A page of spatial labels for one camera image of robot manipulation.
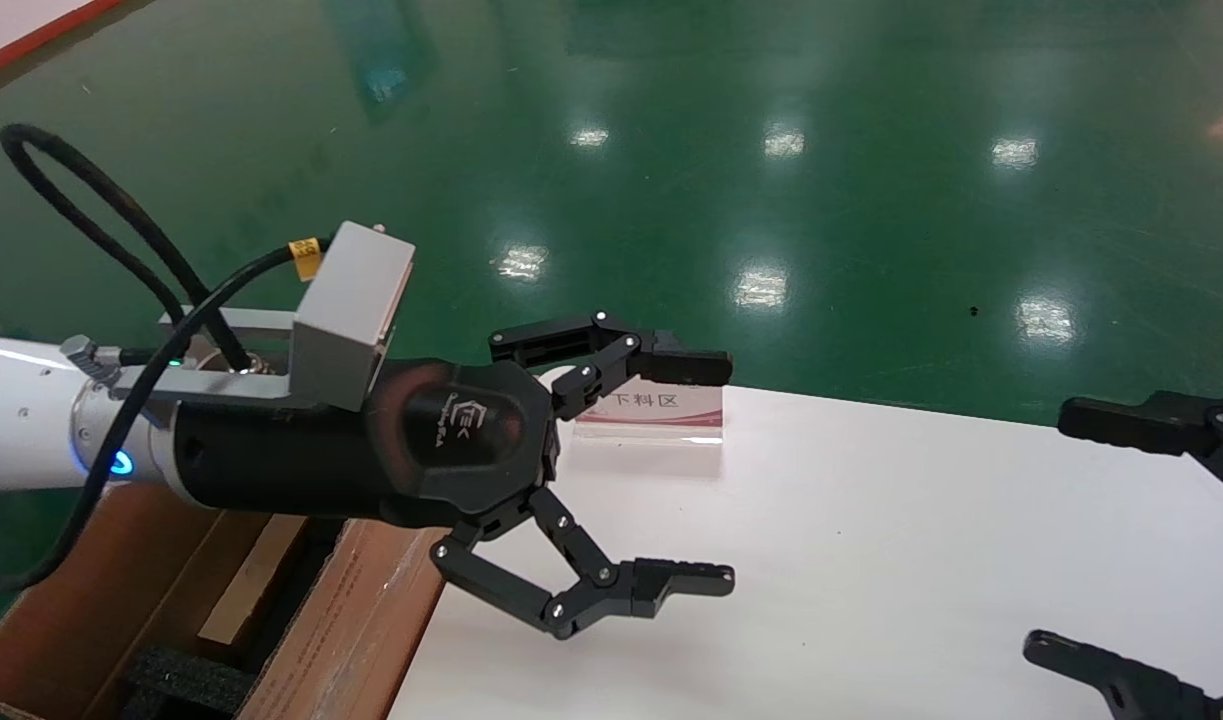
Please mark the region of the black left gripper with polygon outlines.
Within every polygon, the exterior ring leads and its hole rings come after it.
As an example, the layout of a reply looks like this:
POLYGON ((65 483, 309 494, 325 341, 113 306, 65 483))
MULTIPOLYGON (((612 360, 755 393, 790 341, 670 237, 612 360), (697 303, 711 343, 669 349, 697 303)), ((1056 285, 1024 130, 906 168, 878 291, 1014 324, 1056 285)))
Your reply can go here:
POLYGON ((574 421, 635 377, 724 388, 731 354, 690 350, 674 332, 605 310, 501 329, 489 352, 497 364, 386 361, 356 411, 182 403, 180 493, 210 509, 455 527, 430 551, 442 578, 559 641, 602 619, 656 619, 674 594, 733 593, 726 565, 612 562, 555 493, 539 489, 556 466, 555 416, 574 421), (567 361, 582 363, 552 381, 552 395, 523 369, 567 361), (528 518, 576 575, 564 592, 475 555, 486 531, 528 518))

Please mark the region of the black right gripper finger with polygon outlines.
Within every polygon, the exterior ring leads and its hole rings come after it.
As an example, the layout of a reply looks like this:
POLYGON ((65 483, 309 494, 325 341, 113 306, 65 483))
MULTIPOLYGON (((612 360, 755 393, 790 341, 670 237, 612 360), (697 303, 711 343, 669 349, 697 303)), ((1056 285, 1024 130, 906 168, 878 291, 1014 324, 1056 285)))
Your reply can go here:
POLYGON ((1024 638, 1022 656, 1095 688, 1114 719, 1223 719, 1223 696, 1211 697, 1166 670, 1064 634, 1032 630, 1024 638))
POLYGON ((1223 484, 1223 399, 1152 392, 1140 405, 1068 399, 1060 407, 1063 436, 1156 455, 1190 455, 1223 484))

